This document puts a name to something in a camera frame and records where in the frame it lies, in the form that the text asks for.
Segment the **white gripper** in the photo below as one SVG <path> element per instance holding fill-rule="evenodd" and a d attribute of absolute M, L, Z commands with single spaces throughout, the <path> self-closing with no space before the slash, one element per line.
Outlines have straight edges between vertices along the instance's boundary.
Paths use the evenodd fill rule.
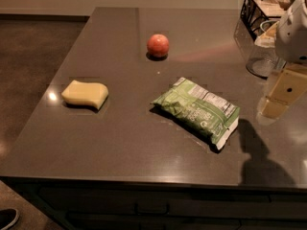
<path fill-rule="evenodd" d="M 277 25 L 276 54 L 287 63 L 268 77 L 260 114 L 278 119 L 307 91 L 307 0 L 295 0 Z"/>

